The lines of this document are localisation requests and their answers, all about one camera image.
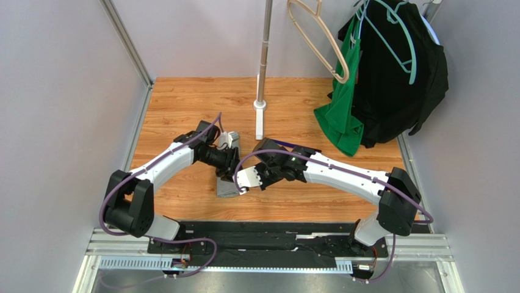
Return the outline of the grey cloth napkin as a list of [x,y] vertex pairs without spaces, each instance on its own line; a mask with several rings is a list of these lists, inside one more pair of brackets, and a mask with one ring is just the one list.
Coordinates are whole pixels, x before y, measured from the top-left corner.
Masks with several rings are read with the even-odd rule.
[[217,198],[232,198],[239,196],[238,189],[234,185],[232,175],[218,177],[216,181]]

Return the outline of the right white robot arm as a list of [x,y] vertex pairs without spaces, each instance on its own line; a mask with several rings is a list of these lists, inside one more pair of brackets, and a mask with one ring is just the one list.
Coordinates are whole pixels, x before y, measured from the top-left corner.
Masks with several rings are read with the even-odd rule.
[[264,138],[253,149],[259,163],[244,169],[254,179],[245,187],[262,190],[281,181],[321,184],[354,194],[376,206],[370,216],[360,219],[350,233],[359,244],[373,246],[389,234],[409,236],[421,203],[421,195],[409,174],[401,168],[391,172],[368,170],[335,161],[320,150]]

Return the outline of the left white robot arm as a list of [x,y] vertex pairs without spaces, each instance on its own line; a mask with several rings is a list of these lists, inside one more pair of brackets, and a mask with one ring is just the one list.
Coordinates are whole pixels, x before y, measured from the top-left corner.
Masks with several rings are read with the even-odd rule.
[[202,120],[196,130],[175,138],[143,166],[130,172],[113,172],[98,216],[102,228],[116,228],[116,236],[175,240],[181,224],[155,213],[154,194],[171,177],[196,162],[215,168],[218,185],[233,186],[233,173],[240,161],[239,139],[238,132],[226,132]]

